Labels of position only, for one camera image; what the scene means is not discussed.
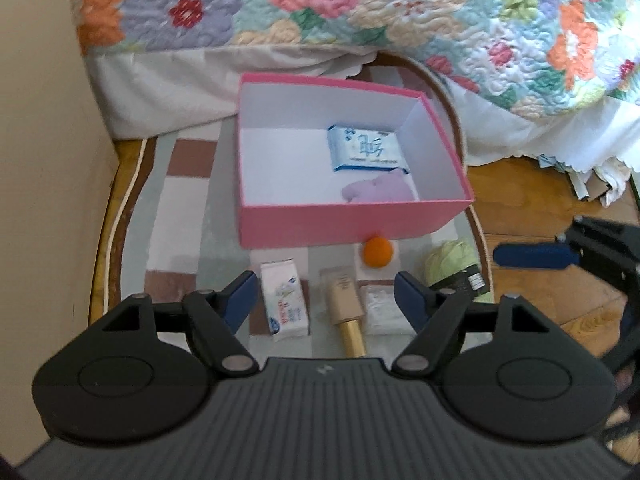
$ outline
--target ribbed black surface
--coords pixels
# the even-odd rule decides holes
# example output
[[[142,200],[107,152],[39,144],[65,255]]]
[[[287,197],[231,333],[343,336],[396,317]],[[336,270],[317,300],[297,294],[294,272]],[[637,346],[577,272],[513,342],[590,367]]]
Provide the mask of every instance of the ribbed black surface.
[[[53,440],[20,471],[33,480],[620,480],[593,440],[523,448],[459,424],[425,383],[377,360],[271,359],[223,382],[200,415],[157,440],[90,449]]]

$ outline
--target blue tissue pack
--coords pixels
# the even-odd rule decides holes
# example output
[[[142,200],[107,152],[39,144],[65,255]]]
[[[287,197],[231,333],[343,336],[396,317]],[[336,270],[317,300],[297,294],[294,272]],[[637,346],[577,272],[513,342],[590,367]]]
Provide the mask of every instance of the blue tissue pack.
[[[391,171],[401,168],[409,173],[393,132],[331,126],[327,137],[334,171]]]

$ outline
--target white package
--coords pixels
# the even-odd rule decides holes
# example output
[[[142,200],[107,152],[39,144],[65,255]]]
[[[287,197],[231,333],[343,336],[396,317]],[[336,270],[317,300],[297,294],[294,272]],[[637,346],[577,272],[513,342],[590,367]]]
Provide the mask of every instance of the white package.
[[[269,330],[275,340],[308,335],[305,298],[293,259],[260,265]]]
[[[393,285],[363,285],[360,287],[360,299],[365,309],[365,334],[415,334],[396,305]]]

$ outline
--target white tissue pack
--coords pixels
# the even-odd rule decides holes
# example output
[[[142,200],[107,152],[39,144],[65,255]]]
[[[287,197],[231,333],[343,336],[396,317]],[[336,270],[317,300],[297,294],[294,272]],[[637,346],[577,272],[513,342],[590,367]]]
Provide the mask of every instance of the white tissue pack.
[[[334,171],[401,168],[409,173],[393,132],[332,126],[327,131],[327,138]]]
[[[273,338],[308,335],[305,298],[293,259],[261,264],[260,284]]]

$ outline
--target beige wall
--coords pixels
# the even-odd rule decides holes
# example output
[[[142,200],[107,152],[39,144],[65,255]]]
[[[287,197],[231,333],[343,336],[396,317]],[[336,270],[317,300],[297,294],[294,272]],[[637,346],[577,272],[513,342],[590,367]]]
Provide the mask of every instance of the beige wall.
[[[0,0],[0,454],[46,437],[38,366],[86,327],[116,168],[68,0]]]

